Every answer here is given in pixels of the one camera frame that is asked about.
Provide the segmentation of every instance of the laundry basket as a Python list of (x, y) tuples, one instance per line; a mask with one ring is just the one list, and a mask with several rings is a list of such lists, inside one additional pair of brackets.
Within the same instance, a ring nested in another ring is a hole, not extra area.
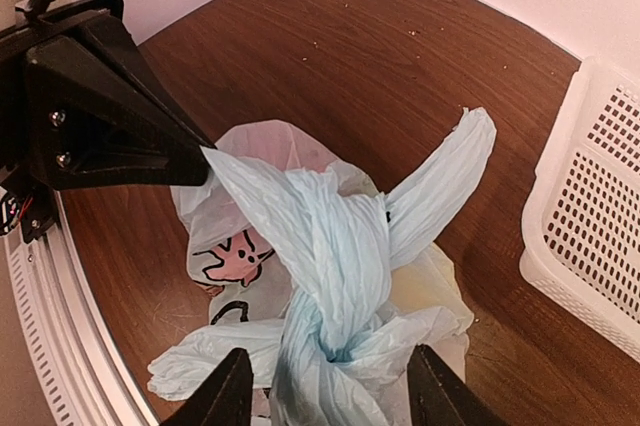
[(524, 278), (640, 361), (640, 82), (589, 58), (536, 167)]

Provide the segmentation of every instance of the metal frame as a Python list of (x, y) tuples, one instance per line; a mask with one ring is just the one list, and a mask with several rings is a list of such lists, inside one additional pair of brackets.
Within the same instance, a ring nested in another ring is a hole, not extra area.
[(25, 242), (56, 221), (49, 189), (203, 184), (214, 147), (164, 90), (122, 23), (83, 0), (0, 31), (0, 186)]
[(155, 426), (158, 419), (127, 369), (78, 257), (60, 196), (60, 222), (25, 244), (4, 238), (27, 348), (56, 423)]

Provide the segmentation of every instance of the screw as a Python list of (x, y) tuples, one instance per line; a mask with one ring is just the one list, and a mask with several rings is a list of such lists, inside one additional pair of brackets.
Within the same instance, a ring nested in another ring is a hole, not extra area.
[(53, 124), (56, 128), (59, 128), (62, 123), (64, 123), (65, 119), (67, 119), (67, 113), (64, 111), (64, 109), (49, 113), (49, 121), (51, 121), (51, 124)]
[(56, 163), (58, 164), (58, 166), (60, 166), (60, 168), (62, 169), (66, 168), (67, 166), (69, 166), (69, 163), (71, 163), (71, 154), (64, 153), (64, 154), (57, 155)]

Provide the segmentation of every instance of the crumpled plastic bag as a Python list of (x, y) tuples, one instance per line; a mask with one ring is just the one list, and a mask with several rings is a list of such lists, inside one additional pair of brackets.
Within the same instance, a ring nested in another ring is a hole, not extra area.
[[(316, 139), (283, 121), (236, 126), (216, 142), (216, 147), (235, 157), (261, 159), (280, 171), (305, 168), (322, 172), (331, 165), (340, 178), (340, 194), (378, 193), (362, 170), (341, 161)], [(234, 279), (232, 275), (237, 271), (228, 265), (214, 264), (220, 261), (223, 243), (232, 237), (235, 242), (251, 228), (220, 178), (211, 173), (203, 186), (173, 186), (171, 194), (178, 217), (189, 233), (187, 272), (212, 297), (209, 321), (228, 324), (282, 317), (292, 290), (290, 275), (277, 256), (265, 259), (257, 274), (248, 276), (250, 280), (245, 282), (239, 281), (240, 276)], [(215, 256), (206, 254), (209, 251)], [(235, 248), (226, 251), (230, 260), (240, 261), (234, 256)]]
[[(473, 322), (473, 313), (462, 301), (455, 283), (453, 264), (437, 246), (431, 245), (420, 253), (416, 261), (394, 271), (392, 277), (394, 282), (390, 300), (400, 313), (425, 309), (425, 304), (429, 307), (441, 305), (454, 314), (458, 330), (466, 331)], [(421, 294), (411, 294), (413, 290), (410, 290), (407, 295), (407, 283), (411, 283), (412, 287), (417, 285), (422, 288)], [(253, 321), (251, 324), (254, 327), (250, 335), (245, 328), (238, 328), (237, 324), (205, 326), (190, 333), (149, 368), (154, 373), (149, 383), (150, 390), (169, 401), (187, 399), (235, 347), (251, 351), (254, 388), (270, 388), (284, 321), (271, 319)], [(466, 351), (466, 343), (468, 340), (463, 339), (462, 353)], [(439, 345), (448, 347), (450, 342), (434, 339), (429, 344), (438, 350)], [(443, 359), (463, 378), (464, 363), (459, 358), (460, 354), (455, 353), (453, 357)]]
[(273, 376), (274, 424), (390, 424), (378, 402), (403, 374), (415, 345), (468, 327), (443, 306), (399, 314), (388, 301), (391, 270), (416, 260), (462, 207), (494, 139), (483, 109), (465, 112), (413, 174), (389, 195), (373, 198), (340, 196), (332, 168), (281, 172), (203, 149), (215, 177), (291, 273), (295, 291), (284, 321), (209, 326), (189, 335), (149, 366), (149, 389), (168, 397), (176, 382), (204, 369), (193, 357), (183, 361), (186, 344), (196, 346), (198, 357), (215, 358), (206, 377), (232, 342), (249, 352), (254, 386)]

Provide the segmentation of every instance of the brown wood surface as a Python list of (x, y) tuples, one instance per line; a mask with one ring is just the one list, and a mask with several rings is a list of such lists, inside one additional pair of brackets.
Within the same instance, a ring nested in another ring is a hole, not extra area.
[[(498, 138), (477, 192), (438, 244), (471, 328), (468, 385), (511, 424), (640, 424), (640, 366), (528, 286), (520, 217), (579, 62), (475, 0), (215, 0), (142, 48), (217, 139), (280, 118), (389, 190), (485, 107)], [(141, 387), (146, 365), (206, 323), (165, 187), (65, 193), (98, 304)], [(175, 404), (147, 393), (160, 417)]]

